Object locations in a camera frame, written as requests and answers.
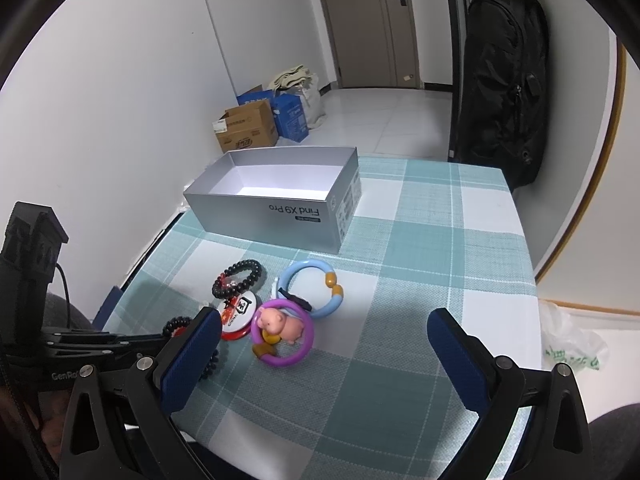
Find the white cloth bag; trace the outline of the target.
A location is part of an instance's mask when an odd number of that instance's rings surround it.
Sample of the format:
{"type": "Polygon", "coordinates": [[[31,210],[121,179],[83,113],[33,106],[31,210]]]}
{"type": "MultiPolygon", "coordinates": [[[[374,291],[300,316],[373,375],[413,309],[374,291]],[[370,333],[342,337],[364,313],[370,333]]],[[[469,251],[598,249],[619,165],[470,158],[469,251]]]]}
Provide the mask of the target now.
{"type": "Polygon", "coordinates": [[[286,93],[298,96],[302,102],[309,129],[318,128],[326,119],[320,94],[319,77],[305,65],[288,68],[275,76],[268,84],[268,89],[277,94],[286,93]]]}

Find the blue cardboard box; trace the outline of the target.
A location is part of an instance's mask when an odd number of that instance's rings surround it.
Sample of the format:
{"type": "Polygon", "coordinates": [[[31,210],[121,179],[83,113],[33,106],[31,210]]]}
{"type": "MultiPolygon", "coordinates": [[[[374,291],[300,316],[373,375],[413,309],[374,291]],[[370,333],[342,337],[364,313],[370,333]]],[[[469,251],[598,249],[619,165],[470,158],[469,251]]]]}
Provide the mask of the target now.
{"type": "Polygon", "coordinates": [[[300,143],[309,134],[306,116],[299,96],[277,93],[273,90],[245,92],[236,98],[239,105],[267,100],[270,104],[274,123],[279,136],[300,143]]]}

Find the round red white badge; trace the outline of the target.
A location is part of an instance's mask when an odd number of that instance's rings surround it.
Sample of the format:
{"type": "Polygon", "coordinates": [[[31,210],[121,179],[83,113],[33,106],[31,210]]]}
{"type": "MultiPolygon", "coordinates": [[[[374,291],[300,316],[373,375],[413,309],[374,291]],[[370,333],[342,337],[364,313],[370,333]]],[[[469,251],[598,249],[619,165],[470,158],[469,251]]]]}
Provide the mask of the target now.
{"type": "Polygon", "coordinates": [[[259,299],[250,290],[221,301],[217,307],[222,323],[221,338],[235,341],[245,337],[250,332],[250,323],[258,307],[259,299]]]}

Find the white plastic bag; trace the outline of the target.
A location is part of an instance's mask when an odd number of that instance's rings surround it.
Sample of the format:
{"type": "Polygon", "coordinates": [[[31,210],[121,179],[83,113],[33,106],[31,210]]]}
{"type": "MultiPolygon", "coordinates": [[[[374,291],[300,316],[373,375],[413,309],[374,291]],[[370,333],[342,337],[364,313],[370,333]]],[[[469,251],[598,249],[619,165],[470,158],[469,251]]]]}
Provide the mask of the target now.
{"type": "Polygon", "coordinates": [[[608,345],[593,330],[584,330],[552,302],[538,301],[542,357],[549,368],[567,364],[574,372],[602,370],[608,364],[608,345]]]}

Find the black hanging backpack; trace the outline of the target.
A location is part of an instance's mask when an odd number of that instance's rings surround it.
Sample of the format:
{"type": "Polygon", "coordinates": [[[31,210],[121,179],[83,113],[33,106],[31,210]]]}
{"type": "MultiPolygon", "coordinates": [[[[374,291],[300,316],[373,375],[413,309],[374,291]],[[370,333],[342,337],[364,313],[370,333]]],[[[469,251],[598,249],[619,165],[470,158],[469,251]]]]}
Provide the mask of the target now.
{"type": "Polygon", "coordinates": [[[498,168],[510,190],[536,180],[549,119],[550,32],[538,0],[472,0],[456,161],[498,168]]]}

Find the blue jordan shoe box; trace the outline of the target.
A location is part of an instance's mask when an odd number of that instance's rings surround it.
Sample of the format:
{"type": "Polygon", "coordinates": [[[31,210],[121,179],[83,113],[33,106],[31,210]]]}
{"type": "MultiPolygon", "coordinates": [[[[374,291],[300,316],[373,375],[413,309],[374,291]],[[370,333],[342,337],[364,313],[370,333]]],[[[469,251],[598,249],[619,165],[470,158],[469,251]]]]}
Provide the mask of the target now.
{"type": "Polygon", "coordinates": [[[101,307],[99,307],[98,312],[96,312],[96,316],[92,320],[92,326],[96,330],[104,329],[108,318],[115,310],[120,298],[122,298],[122,290],[117,286],[113,286],[102,302],[101,307]]]}

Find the grey brown door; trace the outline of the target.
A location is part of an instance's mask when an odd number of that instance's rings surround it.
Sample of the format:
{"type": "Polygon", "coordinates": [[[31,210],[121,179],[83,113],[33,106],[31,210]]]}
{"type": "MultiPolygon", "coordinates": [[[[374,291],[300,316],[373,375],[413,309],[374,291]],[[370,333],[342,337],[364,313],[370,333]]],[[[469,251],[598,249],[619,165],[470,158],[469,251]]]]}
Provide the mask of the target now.
{"type": "Polygon", "coordinates": [[[343,88],[421,85],[410,0],[321,0],[343,88]]]}

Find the brown cardboard box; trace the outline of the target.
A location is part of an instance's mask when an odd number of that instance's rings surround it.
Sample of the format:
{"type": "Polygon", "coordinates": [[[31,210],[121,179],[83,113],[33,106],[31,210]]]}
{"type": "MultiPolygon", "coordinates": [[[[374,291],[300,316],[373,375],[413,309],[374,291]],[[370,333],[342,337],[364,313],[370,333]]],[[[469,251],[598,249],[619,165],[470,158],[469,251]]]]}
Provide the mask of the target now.
{"type": "Polygon", "coordinates": [[[213,123],[213,128],[223,153],[244,148],[270,148],[277,144],[279,137],[267,100],[229,108],[213,123]]]}

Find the grey phone box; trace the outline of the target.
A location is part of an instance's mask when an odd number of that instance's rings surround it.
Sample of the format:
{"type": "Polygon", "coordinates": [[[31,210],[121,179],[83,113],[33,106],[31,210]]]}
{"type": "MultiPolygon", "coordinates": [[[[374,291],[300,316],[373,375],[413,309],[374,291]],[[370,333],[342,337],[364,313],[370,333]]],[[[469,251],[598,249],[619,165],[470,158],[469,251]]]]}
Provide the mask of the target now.
{"type": "Polygon", "coordinates": [[[347,146],[230,151],[183,196],[207,232],[336,254],[361,196],[358,152],[347,146]]]}

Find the black tripod stand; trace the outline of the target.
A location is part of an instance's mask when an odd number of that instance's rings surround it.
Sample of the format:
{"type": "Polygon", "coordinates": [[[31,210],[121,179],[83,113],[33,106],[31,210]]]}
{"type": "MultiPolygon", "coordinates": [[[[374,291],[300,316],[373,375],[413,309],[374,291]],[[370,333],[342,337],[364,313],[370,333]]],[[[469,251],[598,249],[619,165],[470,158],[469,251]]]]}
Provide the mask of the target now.
{"type": "Polygon", "coordinates": [[[450,162],[456,159],[458,125],[461,112],[464,44],[470,0],[447,0],[451,36],[452,103],[449,135],[450,162]]]}

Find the purple ring pig toy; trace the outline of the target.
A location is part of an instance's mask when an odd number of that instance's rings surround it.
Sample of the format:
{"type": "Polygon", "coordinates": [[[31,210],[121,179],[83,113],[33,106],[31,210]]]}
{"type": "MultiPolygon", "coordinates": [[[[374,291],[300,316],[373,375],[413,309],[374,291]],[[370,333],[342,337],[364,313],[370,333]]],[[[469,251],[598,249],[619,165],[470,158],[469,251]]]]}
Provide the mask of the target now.
{"type": "Polygon", "coordinates": [[[250,322],[250,338],[254,356],[259,361],[272,367],[289,367],[298,364],[311,350],[314,344],[314,323],[296,302],[273,299],[256,310],[250,322]],[[291,346],[300,346],[289,356],[278,356],[273,338],[291,346]]]}

